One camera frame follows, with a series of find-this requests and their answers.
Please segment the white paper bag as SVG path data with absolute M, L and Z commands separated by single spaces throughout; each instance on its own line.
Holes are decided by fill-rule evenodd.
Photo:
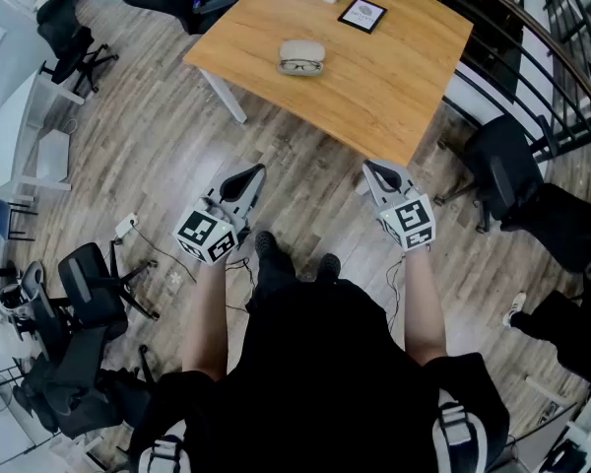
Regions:
M 35 177 L 62 183 L 68 177 L 70 135 L 52 129 L 38 140 Z

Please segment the white power strip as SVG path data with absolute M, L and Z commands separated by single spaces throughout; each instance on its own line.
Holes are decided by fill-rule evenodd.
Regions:
M 113 239 L 114 245 L 122 243 L 123 239 L 130 234 L 138 224 L 138 217 L 135 213 L 126 216 L 116 227 L 115 237 Z

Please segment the white desk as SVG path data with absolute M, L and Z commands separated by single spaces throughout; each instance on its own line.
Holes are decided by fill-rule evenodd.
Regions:
M 33 202 L 19 195 L 21 185 L 69 191 L 71 185 L 49 175 L 26 174 L 25 164 L 37 136 L 43 129 L 44 109 L 56 98 L 76 105 L 85 99 L 38 72 L 31 73 L 0 107 L 0 198 Z

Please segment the person's right black shoe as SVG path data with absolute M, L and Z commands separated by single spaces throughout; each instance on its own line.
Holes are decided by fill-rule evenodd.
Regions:
M 341 261 L 333 253 L 322 256 L 317 267 L 317 278 L 336 280 L 341 273 Z

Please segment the black picture frame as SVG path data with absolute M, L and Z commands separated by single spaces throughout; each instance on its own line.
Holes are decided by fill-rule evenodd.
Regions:
M 371 34 L 386 13 L 386 8 L 368 0 L 354 0 L 339 16 L 338 21 L 361 32 Z

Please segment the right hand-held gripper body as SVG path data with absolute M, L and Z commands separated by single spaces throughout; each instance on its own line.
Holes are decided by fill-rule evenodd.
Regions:
M 410 187 L 405 192 L 374 189 L 373 196 L 378 223 L 404 251 L 434 241 L 436 223 L 426 194 Z

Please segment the person's black clothing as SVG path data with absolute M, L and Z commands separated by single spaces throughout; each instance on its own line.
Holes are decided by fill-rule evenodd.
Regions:
M 164 374 L 130 442 L 131 473 L 483 473 L 509 415 L 477 353 L 419 365 L 365 291 L 259 261 L 241 356 L 227 375 Z

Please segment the beige glasses case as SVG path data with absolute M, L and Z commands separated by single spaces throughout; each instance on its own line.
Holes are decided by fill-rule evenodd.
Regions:
M 279 50 L 279 62 L 288 59 L 307 59 L 322 62 L 323 68 L 325 56 L 326 50 L 321 43 L 307 39 L 286 40 Z

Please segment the person's left forearm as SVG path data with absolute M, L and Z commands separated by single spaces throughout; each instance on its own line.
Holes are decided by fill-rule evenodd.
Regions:
M 180 360 L 185 371 L 220 380 L 227 375 L 228 354 L 226 261 L 222 260 L 200 268 Z

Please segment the person's right forearm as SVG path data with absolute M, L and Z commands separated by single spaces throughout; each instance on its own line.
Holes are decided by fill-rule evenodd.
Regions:
M 405 352 L 419 365 L 447 356 L 445 322 L 425 246 L 405 258 Z

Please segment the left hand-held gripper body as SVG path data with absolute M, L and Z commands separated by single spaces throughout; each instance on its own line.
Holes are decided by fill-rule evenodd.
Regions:
M 183 251 L 205 264 L 216 264 L 236 248 L 239 248 L 250 233 L 247 215 L 236 214 L 237 201 L 215 201 L 208 188 L 197 202 L 189 207 L 178 221 L 173 236 Z M 202 197 L 219 204 L 230 217 L 230 223 L 204 213 Z

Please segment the black eyeglasses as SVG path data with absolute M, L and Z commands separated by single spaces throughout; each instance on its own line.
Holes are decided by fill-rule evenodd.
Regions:
M 316 76 L 323 70 L 323 63 L 307 59 L 281 60 L 278 70 L 285 75 L 293 76 Z

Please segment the person's left black shoe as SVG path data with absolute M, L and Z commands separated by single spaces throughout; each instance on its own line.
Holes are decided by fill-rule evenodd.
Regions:
M 274 235 L 269 231 L 261 231 L 256 235 L 254 247 L 259 260 L 272 256 L 279 249 Z

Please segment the person's black shoe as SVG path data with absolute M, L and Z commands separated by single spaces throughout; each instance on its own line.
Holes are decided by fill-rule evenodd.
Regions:
M 341 261 L 333 253 L 322 256 L 317 267 L 317 278 L 336 280 L 341 273 Z
M 254 247 L 259 260 L 272 256 L 279 249 L 274 235 L 269 231 L 261 231 L 256 235 Z

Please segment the person's left hand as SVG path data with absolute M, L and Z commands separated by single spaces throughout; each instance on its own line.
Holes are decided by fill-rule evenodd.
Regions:
M 223 210 L 223 208 L 219 204 L 216 204 L 213 200 L 211 200 L 208 197 L 202 197 L 201 200 L 203 202 L 203 209 L 205 214 L 219 220 L 220 222 L 224 222 L 227 224 L 230 223 L 229 215 L 226 211 Z

